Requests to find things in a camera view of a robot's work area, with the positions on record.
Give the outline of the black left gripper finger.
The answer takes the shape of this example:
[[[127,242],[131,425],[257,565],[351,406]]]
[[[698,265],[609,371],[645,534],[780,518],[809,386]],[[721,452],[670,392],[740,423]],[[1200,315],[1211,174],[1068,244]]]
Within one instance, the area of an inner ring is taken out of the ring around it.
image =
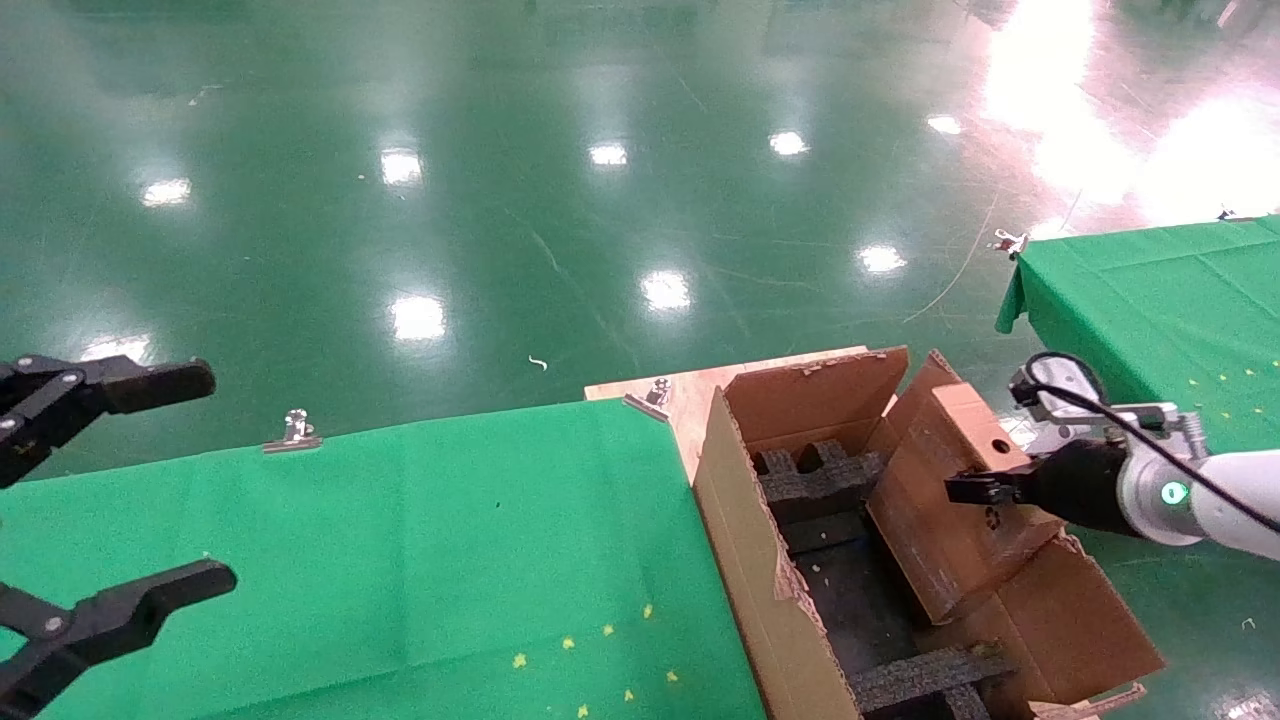
[[[4,584],[1,624],[24,643],[3,660],[3,717],[37,717],[90,669],[148,648],[175,611],[237,584],[236,573],[212,559],[109,587],[72,609]]]
[[[26,355],[1,365],[1,487],[8,489],[102,415],[184,404],[216,391],[200,357],[143,366],[116,355],[69,363]]]

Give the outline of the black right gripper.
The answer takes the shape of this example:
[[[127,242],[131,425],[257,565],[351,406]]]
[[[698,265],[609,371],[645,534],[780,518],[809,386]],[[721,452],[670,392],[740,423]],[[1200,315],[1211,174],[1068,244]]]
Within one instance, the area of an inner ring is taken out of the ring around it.
[[[1051,454],[1036,457],[1033,471],[1030,465],[1000,471],[964,471],[950,477],[945,491],[952,503],[1000,506],[1027,501],[1087,529],[1138,536],[1139,532],[1123,511],[1119,495],[1120,475],[1128,459],[1128,451],[1120,446],[1075,438]]]

